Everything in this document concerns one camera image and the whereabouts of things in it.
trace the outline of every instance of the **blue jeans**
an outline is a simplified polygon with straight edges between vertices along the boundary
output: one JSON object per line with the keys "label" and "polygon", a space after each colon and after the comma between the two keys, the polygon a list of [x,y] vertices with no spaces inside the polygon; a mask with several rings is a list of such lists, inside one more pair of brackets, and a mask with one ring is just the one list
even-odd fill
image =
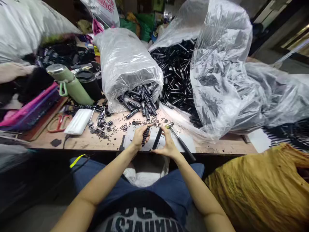
{"label": "blue jeans", "polygon": [[[73,163],[76,158],[72,158],[70,163]],[[75,170],[80,165],[86,161],[86,158],[81,158],[72,168]],[[106,165],[96,162],[94,160],[89,160],[80,170],[73,174],[75,186],[78,192],[80,192],[85,185]],[[195,163],[190,165],[193,170],[202,177],[204,172],[204,165],[201,163]],[[162,177],[156,181],[153,185],[146,188],[139,188],[131,185],[129,182],[120,178],[116,183],[115,187],[108,194],[108,196],[99,205],[98,210],[104,210],[114,200],[126,195],[127,193],[145,189],[154,192],[162,199],[164,199],[168,205],[174,211],[177,220],[185,226],[186,216],[188,214],[189,207],[192,204],[192,198],[190,196],[189,190],[180,174],[180,171],[171,171],[168,175]]]}

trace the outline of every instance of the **green water bottle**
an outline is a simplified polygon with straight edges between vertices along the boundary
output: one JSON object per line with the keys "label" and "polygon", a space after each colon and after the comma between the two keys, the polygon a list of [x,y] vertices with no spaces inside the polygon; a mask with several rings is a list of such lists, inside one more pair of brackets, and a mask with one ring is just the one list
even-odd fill
{"label": "green water bottle", "polygon": [[88,93],[81,85],[74,74],[62,64],[52,64],[46,68],[46,71],[60,85],[59,95],[70,95],[78,104],[92,105],[94,101],[89,97]]}

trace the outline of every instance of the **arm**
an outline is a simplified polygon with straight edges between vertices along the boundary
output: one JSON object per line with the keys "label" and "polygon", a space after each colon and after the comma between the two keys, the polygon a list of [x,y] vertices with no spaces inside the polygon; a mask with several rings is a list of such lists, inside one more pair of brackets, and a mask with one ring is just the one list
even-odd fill
{"label": "arm", "polygon": [[163,135],[165,136],[165,146],[163,149],[156,149],[153,150],[153,152],[169,156],[170,158],[174,159],[198,211],[203,216],[207,231],[235,231],[229,218],[225,214],[224,210],[214,195],[191,168],[183,155],[177,150],[169,130],[165,127],[161,127],[161,129],[164,132]]}
{"label": "arm", "polygon": [[68,206],[52,232],[87,231],[97,205],[110,193],[123,171],[140,150],[143,132],[146,128],[147,125],[135,130],[133,141],[129,147],[121,152],[82,189]]}

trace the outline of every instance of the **gray t-shirt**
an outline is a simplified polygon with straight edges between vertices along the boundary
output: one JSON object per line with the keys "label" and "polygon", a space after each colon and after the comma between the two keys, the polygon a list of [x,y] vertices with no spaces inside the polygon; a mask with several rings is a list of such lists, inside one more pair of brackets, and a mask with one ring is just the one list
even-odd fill
{"label": "gray t-shirt", "polygon": [[128,208],[123,214],[115,213],[99,225],[97,232],[183,232],[182,226],[173,218],[156,215],[146,208]]}
{"label": "gray t-shirt", "polygon": [[171,207],[147,190],[128,193],[109,204],[93,223],[97,232],[185,232]]}

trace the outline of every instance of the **hammer head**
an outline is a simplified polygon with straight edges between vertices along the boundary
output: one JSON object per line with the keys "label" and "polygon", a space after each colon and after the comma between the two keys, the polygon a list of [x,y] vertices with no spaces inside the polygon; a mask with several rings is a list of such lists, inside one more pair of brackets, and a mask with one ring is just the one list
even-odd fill
{"label": "hammer head", "polygon": [[173,125],[174,125],[174,123],[173,123],[173,122],[170,122],[169,124],[166,124],[165,127],[166,127],[167,129],[169,129],[169,128],[172,127]]}

